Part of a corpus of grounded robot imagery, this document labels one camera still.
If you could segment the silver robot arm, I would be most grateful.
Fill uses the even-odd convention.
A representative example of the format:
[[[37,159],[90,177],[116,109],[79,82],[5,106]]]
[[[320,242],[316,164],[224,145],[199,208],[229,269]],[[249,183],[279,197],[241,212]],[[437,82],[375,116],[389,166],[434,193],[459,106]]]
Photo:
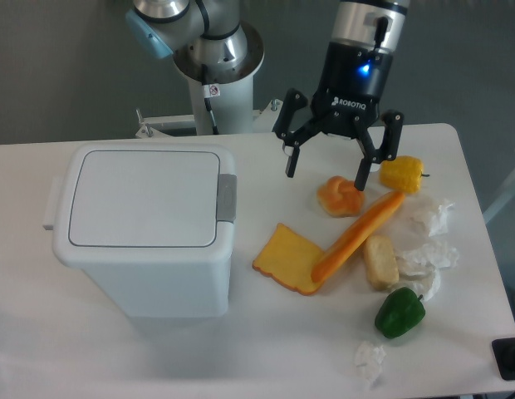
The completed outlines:
[[[288,90],[272,128],[287,153],[288,176],[301,146],[319,133],[358,142],[358,190],[372,165],[395,159],[404,117],[380,112],[379,104],[408,7],[406,1],[340,2],[315,93]],[[125,20],[152,57],[172,58],[187,79],[199,134],[234,134],[251,125],[253,77],[264,49],[238,2],[136,1]]]

